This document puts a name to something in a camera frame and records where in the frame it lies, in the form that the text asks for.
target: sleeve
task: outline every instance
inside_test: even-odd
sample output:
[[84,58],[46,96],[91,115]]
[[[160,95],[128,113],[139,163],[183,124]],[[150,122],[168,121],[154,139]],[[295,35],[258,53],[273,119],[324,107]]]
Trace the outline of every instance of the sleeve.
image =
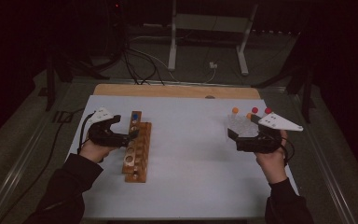
[[95,162],[70,154],[49,180],[36,211],[23,223],[79,223],[85,208],[82,193],[91,188],[102,171]]
[[268,197],[266,204],[267,224],[314,223],[305,198],[296,195],[289,178],[269,185],[271,196]]

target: black controller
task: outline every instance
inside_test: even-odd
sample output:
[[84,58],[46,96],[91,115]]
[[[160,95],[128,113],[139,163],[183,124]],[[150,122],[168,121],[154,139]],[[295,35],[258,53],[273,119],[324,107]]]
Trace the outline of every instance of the black controller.
[[93,123],[89,127],[89,140],[103,147],[127,147],[130,140],[138,136],[139,130],[129,134],[112,132],[110,126],[119,123],[120,119],[120,115],[115,115],[111,119]]

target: wooden block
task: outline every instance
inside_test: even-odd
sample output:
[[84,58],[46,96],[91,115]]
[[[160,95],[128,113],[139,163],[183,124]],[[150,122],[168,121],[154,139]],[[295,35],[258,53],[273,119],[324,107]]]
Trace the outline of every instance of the wooden block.
[[141,116],[141,111],[132,111],[129,132],[139,130],[139,134],[129,143],[124,156],[122,173],[129,183],[146,182],[152,124],[141,122]]

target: metal stand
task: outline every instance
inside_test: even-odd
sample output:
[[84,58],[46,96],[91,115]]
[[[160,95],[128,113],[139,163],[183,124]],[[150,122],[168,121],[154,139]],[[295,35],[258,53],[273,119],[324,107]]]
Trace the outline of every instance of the metal stand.
[[233,17],[213,17],[201,15],[180,14],[176,12],[176,0],[172,2],[172,36],[170,58],[168,60],[168,70],[175,70],[176,63],[176,29],[206,30],[206,31],[223,31],[243,33],[243,39],[237,46],[238,61],[240,63],[241,73],[244,76],[249,75],[248,66],[246,64],[243,51],[245,50],[249,34],[252,30],[253,20],[257,12],[258,5],[253,5],[249,18],[233,18]]

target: wooden board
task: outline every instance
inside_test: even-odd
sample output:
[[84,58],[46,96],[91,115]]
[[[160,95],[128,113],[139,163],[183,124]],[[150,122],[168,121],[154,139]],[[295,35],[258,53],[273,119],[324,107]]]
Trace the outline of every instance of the wooden board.
[[257,89],[232,87],[151,86],[99,84],[94,95],[185,97],[216,99],[260,99]]

